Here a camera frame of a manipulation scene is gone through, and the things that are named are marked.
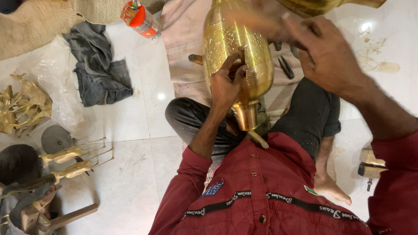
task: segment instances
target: brass vase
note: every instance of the brass vase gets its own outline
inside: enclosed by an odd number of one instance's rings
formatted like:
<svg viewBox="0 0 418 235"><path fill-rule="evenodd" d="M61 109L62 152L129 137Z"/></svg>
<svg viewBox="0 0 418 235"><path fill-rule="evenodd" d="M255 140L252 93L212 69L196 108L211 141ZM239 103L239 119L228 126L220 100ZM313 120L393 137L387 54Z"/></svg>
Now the brass vase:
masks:
<svg viewBox="0 0 418 235"><path fill-rule="evenodd" d="M294 13L309 18L324 15L342 4L354 3L358 5L379 8L386 0L277 0Z"/></svg>
<svg viewBox="0 0 418 235"><path fill-rule="evenodd" d="M274 65L267 40L245 26L230 26L224 23L221 8L250 10L242 0L212 0L203 26L203 66L206 85L211 91L210 76L217 72L229 55L245 49L247 65L240 94L232 106L241 130L257 128L257 103L271 88Z"/></svg>

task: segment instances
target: gray disc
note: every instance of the gray disc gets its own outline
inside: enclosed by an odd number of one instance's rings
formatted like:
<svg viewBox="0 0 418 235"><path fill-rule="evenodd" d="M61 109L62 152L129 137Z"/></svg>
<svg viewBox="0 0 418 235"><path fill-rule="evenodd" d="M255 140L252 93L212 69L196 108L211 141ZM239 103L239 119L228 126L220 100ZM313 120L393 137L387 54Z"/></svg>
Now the gray disc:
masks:
<svg viewBox="0 0 418 235"><path fill-rule="evenodd" d="M70 132L60 125L46 128L42 134L41 143L47 154L53 154L74 146L74 140L71 138Z"/></svg>

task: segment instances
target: red shirt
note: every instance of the red shirt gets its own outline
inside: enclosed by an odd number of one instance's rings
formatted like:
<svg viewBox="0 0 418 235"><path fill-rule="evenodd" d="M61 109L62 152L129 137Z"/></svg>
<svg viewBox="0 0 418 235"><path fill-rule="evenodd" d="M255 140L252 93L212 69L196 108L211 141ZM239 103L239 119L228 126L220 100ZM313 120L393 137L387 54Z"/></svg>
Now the red shirt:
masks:
<svg viewBox="0 0 418 235"><path fill-rule="evenodd" d="M262 149L243 141L224 158L204 195L212 161L187 148L149 234L418 232L418 133L372 142L389 170L369 198L371 230L349 210L309 192L315 165L296 141L278 132L269 133L268 144Z"/></svg>

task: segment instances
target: black pants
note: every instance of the black pants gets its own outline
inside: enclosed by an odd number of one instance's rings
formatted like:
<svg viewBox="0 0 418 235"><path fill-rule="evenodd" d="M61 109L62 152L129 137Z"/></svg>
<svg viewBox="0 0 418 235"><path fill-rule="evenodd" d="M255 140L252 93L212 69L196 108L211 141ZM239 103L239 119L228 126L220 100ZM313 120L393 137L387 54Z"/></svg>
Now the black pants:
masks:
<svg viewBox="0 0 418 235"><path fill-rule="evenodd" d="M189 98L173 99L166 109L166 119L180 138L189 145L205 122L210 108ZM338 121L340 100L314 82L303 78L293 93L290 109L269 132L283 132L296 140L312 159L315 158L322 137L334 136L341 131ZM226 131L226 121L218 127L212 152L216 168L222 159L242 139Z"/></svg>

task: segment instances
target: hair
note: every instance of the hair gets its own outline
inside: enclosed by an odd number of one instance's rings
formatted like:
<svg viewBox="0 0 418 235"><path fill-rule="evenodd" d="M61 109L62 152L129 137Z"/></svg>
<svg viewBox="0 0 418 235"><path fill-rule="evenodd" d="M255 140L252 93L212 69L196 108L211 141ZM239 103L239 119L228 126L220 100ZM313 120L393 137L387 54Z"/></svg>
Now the hair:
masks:
<svg viewBox="0 0 418 235"><path fill-rule="evenodd" d="M0 182L9 185L41 176L38 153L29 145L16 144L0 152Z"/></svg>

